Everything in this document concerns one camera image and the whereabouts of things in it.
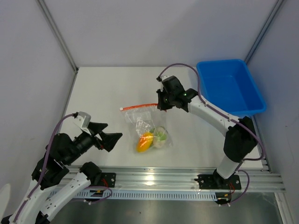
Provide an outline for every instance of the gray floor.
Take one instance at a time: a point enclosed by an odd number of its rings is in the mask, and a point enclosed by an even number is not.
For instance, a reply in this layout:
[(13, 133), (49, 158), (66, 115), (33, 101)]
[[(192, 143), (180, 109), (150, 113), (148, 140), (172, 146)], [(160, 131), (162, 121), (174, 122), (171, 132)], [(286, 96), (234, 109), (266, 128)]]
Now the gray floor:
[(106, 200), (66, 205), (51, 224), (282, 224), (273, 194), (246, 194), (231, 207), (214, 202)]

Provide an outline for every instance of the transparent plastic bag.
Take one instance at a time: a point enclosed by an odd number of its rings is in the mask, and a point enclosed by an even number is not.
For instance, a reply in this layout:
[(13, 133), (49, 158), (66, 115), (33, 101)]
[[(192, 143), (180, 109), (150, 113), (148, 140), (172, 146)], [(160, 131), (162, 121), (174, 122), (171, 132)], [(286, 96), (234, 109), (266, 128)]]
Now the transparent plastic bag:
[(157, 104), (144, 104), (120, 108), (131, 136), (131, 147), (136, 152), (172, 146), (166, 128), (166, 111), (157, 109)]

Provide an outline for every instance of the robotic arm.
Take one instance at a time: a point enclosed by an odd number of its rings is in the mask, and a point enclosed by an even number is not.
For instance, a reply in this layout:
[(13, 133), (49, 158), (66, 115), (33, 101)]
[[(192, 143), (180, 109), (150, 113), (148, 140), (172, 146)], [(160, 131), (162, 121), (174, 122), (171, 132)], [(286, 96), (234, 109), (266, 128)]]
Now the robotic arm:
[(29, 189), (20, 206), (14, 214), (3, 218), (2, 224), (48, 224), (78, 192), (90, 185), (99, 185), (101, 170), (92, 162), (88, 162), (71, 182), (47, 200), (50, 193), (69, 172), (66, 165), (71, 165), (92, 146), (110, 152), (122, 136), (122, 133), (104, 133), (103, 129), (108, 124), (90, 122), (91, 116), (85, 112), (78, 112), (74, 116), (74, 123), (80, 127), (82, 133), (74, 140), (65, 133), (54, 136), (44, 175), (42, 167), (45, 157), (37, 163)]
[[(210, 180), (208, 182), (203, 179), (197, 179), (197, 181), (199, 181), (201, 189), (227, 189), (228, 183), (232, 179), (236, 180), (238, 178), (234, 173), (242, 164), (244, 157), (257, 145), (257, 141), (246, 130), (233, 123), (232, 120), (239, 121), (255, 133), (252, 120), (248, 117), (241, 119), (221, 110), (208, 102), (203, 96), (199, 98), (198, 92), (194, 89), (185, 91), (175, 76), (162, 76), (157, 80), (162, 84), (161, 89), (157, 90), (158, 109), (169, 110), (174, 106), (183, 109), (206, 120), (225, 137), (225, 156), (214, 171), (213, 177), (209, 176), (208, 179)], [(222, 117), (219, 112), (225, 114), (227, 119)]]

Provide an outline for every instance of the white wall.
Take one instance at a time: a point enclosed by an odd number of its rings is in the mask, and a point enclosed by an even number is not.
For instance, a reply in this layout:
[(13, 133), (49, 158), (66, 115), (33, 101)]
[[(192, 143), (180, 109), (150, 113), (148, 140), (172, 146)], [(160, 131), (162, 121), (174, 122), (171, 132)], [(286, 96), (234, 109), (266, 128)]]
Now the white wall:
[(46, 0), (78, 66), (244, 58), (276, 0)]
[(270, 28), (250, 71), (267, 103), (257, 116), (271, 168), (282, 174), (299, 223), (299, 1), (288, 0)]
[(34, 0), (0, 1), (0, 188), (16, 209), (62, 115), (73, 72)]

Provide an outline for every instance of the metal corner post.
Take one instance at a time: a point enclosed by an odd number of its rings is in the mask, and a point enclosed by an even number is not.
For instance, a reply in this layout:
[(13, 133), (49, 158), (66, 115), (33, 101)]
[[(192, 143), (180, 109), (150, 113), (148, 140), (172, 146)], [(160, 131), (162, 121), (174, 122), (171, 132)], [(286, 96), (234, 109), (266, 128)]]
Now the metal corner post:
[(251, 46), (248, 54), (246, 55), (244, 62), (246, 64), (249, 64), (252, 56), (254, 55), (254, 53), (256, 52), (256, 50), (258, 49), (258, 47), (260, 46), (262, 40), (264, 39), (264, 37), (267, 34), (267, 31), (269, 30), (269, 27), (273, 24), (274, 19), (276, 18), (276, 16), (278, 15), (279, 11), (281, 10), (281, 8), (283, 7), (284, 3), (286, 2), (286, 0), (277, 0), (273, 9), (271, 10), (269, 16), (267, 17), (267, 20), (265, 21), (265, 23), (262, 26), (262, 29), (260, 30), (259, 34), (257, 35), (253, 45)]
[(66, 56), (66, 58), (68, 59), (69, 63), (70, 63), (70, 66), (72, 67), (72, 69), (74, 70), (74, 72), (77, 72), (78, 68), (74, 62), (74, 59), (73, 57), (71, 56), (71, 53), (68, 49), (68, 47), (66, 46), (65, 44), (65, 41), (45, 3), (44, 0), (36, 0), (41, 12), (43, 13), (48, 25), (50, 26), (51, 30), (52, 30), (52, 33), (53, 35), (55, 36), (61, 50), (63, 51), (64, 55)]

